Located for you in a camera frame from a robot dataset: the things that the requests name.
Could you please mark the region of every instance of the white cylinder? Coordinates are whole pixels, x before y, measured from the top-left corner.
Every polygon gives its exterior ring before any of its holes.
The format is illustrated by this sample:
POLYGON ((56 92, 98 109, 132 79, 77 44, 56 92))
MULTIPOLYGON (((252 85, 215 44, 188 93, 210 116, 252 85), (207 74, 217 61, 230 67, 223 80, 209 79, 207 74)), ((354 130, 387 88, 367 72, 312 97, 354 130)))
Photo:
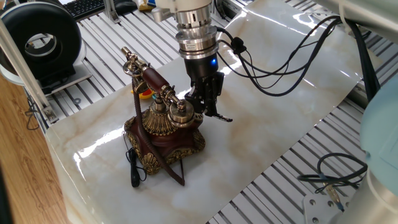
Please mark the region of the white cylinder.
POLYGON ((337 224, 398 223, 398 197, 383 186, 368 170, 337 224))
POLYGON ((192 11, 211 4, 211 0, 156 0, 156 7, 170 12, 192 11))

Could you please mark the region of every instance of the ornate gold base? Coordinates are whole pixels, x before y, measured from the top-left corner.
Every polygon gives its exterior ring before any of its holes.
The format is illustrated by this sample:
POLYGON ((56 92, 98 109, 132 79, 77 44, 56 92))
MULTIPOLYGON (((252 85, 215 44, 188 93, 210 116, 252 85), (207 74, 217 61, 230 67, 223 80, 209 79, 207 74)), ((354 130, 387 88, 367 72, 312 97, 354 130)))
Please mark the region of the ornate gold base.
MULTIPOLYGON (((132 144, 132 147, 134 148, 134 151, 136 152, 138 159, 140 160, 143 169, 147 172, 147 174, 149 175, 154 175, 156 173, 158 173, 158 171, 160 170, 161 166, 158 163, 157 159, 155 158, 155 156, 151 153, 148 152, 144 155, 142 155, 142 150, 140 148, 140 145, 138 144, 137 141, 137 137, 135 134, 133 134, 130 130, 130 128, 132 127, 132 125, 134 124, 134 117, 131 118, 130 120, 126 121, 126 123, 124 124, 124 128, 127 132, 127 137, 130 141, 130 143, 132 144)), ((182 138, 186 139, 186 138, 192 138, 193 139, 193 145, 192 147, 176 147, 172 150, 167 150, 168 155, 164 155, 164 153, 162 153, 162 155, 165 157, 166 162, 171 165, 174 162, 177 162, 187 156, 190 156, 194 153, 200 152, 205 148, 206 142, 205 142, 205 138, 201 135, 201 133, 199 132, 199 130, 196 128, 195 130, 186 130, 188 132, 191 132, 191 136, 187 136, 187 134, 185 133, 182 138)))

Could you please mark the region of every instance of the black cable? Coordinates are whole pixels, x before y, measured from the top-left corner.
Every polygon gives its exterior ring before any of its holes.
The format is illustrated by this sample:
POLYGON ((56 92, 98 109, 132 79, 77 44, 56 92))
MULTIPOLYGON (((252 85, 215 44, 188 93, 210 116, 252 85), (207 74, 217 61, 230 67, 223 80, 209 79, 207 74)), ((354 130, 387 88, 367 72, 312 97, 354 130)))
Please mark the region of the black cable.
POLYGON ((127 146, 125 134, 123 135, 123 139, 124 139, 124 143, 127 147, 126 158, 131 165, 131 169, 130 169, 131 186, 138 187, 140 181, 145 181, 147 179, 147 172, 143 168, 137 166, 137 154, 134 151, 133 147, 129 148, 127 146), (138 173, 138 169, 141 169, 145 172, 144 180, 141 179, 141 177, 138 173))
MULTIPOLYGON (((318 23, 318 24, 317 24, 305 37, 304 37, 304 39, 303 39, 303 40, 301 41, 301 43, 297 46, 297 48, 290 54, 288 61, 286 61, 285 64, 283 64, 283 66, 281 66, 281 67, 280 67, 279 69, 277 69, 276 71, 274 71, 274 72, 267 72, 267 71, 261 70, 260 68, 257 68, 257 67, 254 67, 254 69, 256 69, 256 70, 259 71, 259 72, 266 73, 266 74, 269 74, 269 75, 277 75, 277 73, 278 73, 279 71, 281 71, 281 70, 288 64, 288 62, 294 57, 294 55, 295 55, 295 54, 297 53, 297 51, 302 47, 302 45, 304 44, 304 42, 311 36, 311 34, 312 34, 315 30, 317 30, 322 24, 324 24, 326 21, 329 21, 329 20, 332 20, 332 19, 335 19, 335 20, 338 19, 338 20, 341 22, 339 16, 330 16, 330 17, 327 17, 326 19, 320 21, 320 22, 319 22, 319 23, 318 23)), ((217 31, 226 34, 226 35, 228 36, 228 38, 229 38, 231 41, 234 40, 234 38, 232 37, 232 35, 231 35, 227 30, 225 30, 224 28, 217 27, 217 31)), ((291 71, 291 72, 289 72, 289 73, 296 73, 296 72, 299 72, 299 71, 303 70, 306 66, 308 66, 308 64, 305 64, 305 65, 303 65, 302 67, 300 67, 300 68, 298 68, 298 69, 296 69, 296 70, 294 70, 294 71, 291 71)))
MULTIPOLYGON (((367 171, 367 169, 368 169, 368 165, 365 162, 362 162, 361 160, 357 159, 354 156, 343 154, 343 153, 330 153, 330 154, 327 154, 319 159, 318 164, 317 164, 317 173, 318 174, 300 175, 297 177, 297 179, 300 181, 304 181, 304 182, 327 183, 328 185, 331 184, 334 187, 352 186, 354 189, 357 189, 358 184, 362 181, 363 177, 360 178, 359 180, 357 180, 356 182, 350 182, 350 180, 353 178, 359 177, 361 174, 365 173, 367 171), (344 157, 347 159, 351 159, 352 161, 361 165, 362 168, 360 168, 360 170, 357 170, 357 171, 353 172, 352 174, 346 175, 344 177, 332 177, 332 176, 328 176, 328 175, 323 175, 321 166, 322 166, 323 161, 329 157, 344 157)), ((320 187, 319 189, 317 189, 315 191, 315 193, 321 192, 323 189, 326 188, 326 186, 320 187)))
POLYGON ((38 111, 35 110, 35 108, 34 108, 36 103, 33 100, 32 96, 28 96, 27 97, 27 103, 29 105, 29 109, 28 109, 28 111, 25 111, 25 116, 29 117, 29 119, 27 120, 26 128, 29 131, 33 131, 33 130, 36 130, 36 129, 38 129, 40 127, 39 125, 37 125, 37 127, 35 127, 35 128, 30 128, 29 127, 30 122, 32 121, 32 118, 34 117, 34 113, 38 113, 38 111))
POLYGON ((366 47, 361 31, 359 31, 358 26, 354 22, 347 20, 347 24, 353 31, 356 43, 358 45, 366 96, 368 98, 368 101, 370 102, 373 99, 374 95, 376 95, 377 91, 379 91, 380 83, 377 79, 376 72, 374 71, 371 58, 368 54, 368 48, 366 47))

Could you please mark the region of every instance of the keyboard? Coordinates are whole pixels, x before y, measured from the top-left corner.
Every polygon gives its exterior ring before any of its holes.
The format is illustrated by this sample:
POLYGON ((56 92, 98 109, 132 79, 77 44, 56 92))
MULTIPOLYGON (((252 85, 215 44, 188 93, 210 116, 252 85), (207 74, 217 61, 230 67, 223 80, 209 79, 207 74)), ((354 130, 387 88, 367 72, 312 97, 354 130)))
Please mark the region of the keyboard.
POLYGON ((103 10, 105 6, 103 0, 76 0, 64 4, 63 8, 66 9, 75 20, 78 20, 103 10))

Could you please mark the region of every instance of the white marble sheet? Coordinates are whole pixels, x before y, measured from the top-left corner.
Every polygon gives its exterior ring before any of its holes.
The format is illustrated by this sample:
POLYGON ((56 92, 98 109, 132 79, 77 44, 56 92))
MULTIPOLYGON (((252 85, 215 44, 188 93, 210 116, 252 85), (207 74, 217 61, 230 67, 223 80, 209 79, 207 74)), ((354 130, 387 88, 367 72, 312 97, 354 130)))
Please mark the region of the white marble sheet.
MULTIPOLYGON (((273 70, 314 25, 308 15, 282 1, 257 0, 228 30, 245 41, 255 65, 273 70)), ((319 36, 320 31, 308 43, 319 36)), ((301 50, 290 67, 303 65, 311 49, 301 50)), ((220 52, 242 72, 228 48, 220 46, 220 52)), ((263 95, 222 63, 220 70, 226 78, 218 111, 234 121, 205 117, 200 131, 206 148, 183 160, 184 187, 164 170, 148 176, 139 188, 131 187, 122 136, 124 122, 135 115, 129 86, 50 127, 47 142, 73 223, 205 223, 338 105, 361 74, 355 41, 339 30, 287 96, 263 95)), ((158 71, 176 85, 179 97, 189 90, 182 59, 158 71)), ((284 77, 271 91, 288 89, 297 77, 284 77)), ((142 109, 149 103, 142 100, 142 109)), ((179 172, 178 164, 173 167, 179 172)))

